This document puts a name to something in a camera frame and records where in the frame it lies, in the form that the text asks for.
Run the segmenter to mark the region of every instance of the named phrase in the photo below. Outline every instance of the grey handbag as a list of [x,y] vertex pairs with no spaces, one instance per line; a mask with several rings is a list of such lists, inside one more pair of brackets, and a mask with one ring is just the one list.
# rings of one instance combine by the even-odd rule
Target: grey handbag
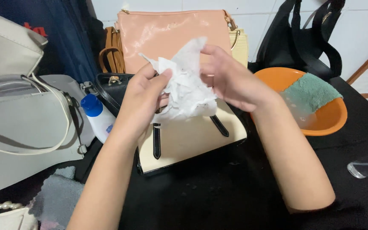
[[[20,95],[10,91],[13,85]],[[69,98],[35,76],[0,82],[0,189],[52,165],[80,160]]]

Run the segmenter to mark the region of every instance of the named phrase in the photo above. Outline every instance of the white tiled wall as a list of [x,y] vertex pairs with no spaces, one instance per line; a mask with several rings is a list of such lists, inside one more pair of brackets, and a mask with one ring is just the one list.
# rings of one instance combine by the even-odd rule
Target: white tiled wall
[[[284,0],[91,0],[95,14],[105,26],[112,26],[120,9],[130,11],[182,11],[226,9],[249,39],[249,61],[256,59],[259,45]],[[326,0],[303,0],[302,25]],[[368,59],[368,0],[346,0],[345,8],[330,38],[341,54],[342,78],[348,79]],[[327,57],[321,60],[328,64]]]

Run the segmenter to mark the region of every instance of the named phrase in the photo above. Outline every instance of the blue bottle cap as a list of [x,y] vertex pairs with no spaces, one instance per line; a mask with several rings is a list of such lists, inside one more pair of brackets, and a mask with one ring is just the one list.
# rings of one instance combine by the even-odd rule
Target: blue bottle cap
[[97,117],[103,111],[103,104],[91,93],[80,101],[80,106],[89,117]]

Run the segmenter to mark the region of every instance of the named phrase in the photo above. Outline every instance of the navy blue bag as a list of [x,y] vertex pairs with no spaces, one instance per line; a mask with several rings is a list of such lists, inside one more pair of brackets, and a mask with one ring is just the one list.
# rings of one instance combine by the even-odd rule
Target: navy blue bag
[[101,50],[100,39],[104,39],[103,24],[89,15],[84,1],[0,0],[0,16],[48,39],[39,75],[64,74],[82,83],[93,81],[99,72],[95,60]]

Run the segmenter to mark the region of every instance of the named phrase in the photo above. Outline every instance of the hand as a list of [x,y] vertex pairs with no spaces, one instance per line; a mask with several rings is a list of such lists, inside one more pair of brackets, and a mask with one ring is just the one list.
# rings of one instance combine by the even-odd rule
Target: hand
[[160,96],[160,93],[167,86],[172,71],[167,69],[153,77],[155,73],[148,63],[130,79],[113,128],[122,129],[122,135],[132,134],[135,141],[148,127],[156,110],[168,103],[168,95]]
[[205,45],[201,53],[211,55],[201,64],[201,79],[224,101],[246,112],[253,112],[277,95],[245,66],[215,45]]

